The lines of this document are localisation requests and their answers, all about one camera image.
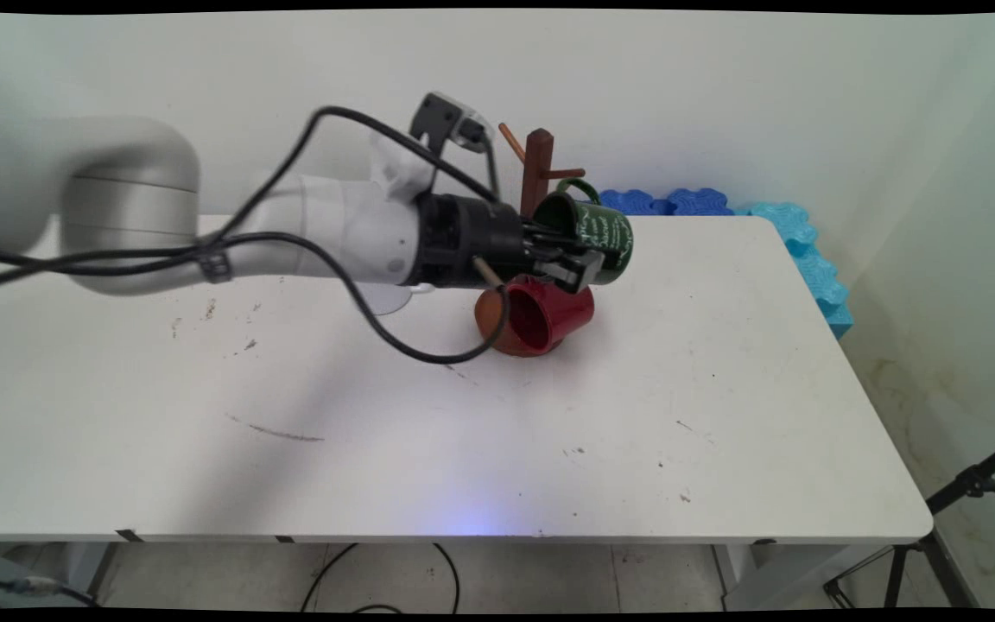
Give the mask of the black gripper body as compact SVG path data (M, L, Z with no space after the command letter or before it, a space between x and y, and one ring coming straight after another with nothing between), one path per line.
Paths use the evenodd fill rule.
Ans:
M540 271L552 259L546 249L530 248L520 213L505 204L459 194L418 194L419 238L415 283L436 288L487 288L474 267L482 258L501 282Z

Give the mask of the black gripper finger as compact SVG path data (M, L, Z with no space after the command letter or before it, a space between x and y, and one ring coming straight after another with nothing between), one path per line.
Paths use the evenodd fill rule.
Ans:
M556 251L548 258L538 260L538 272L549 278L561 291L570 295L580 294L592 286L603 286L607 252L596 248L575 248Z
M583 251L583 244L561 230L535 221L523 223L523 248L529 255L565 255Z

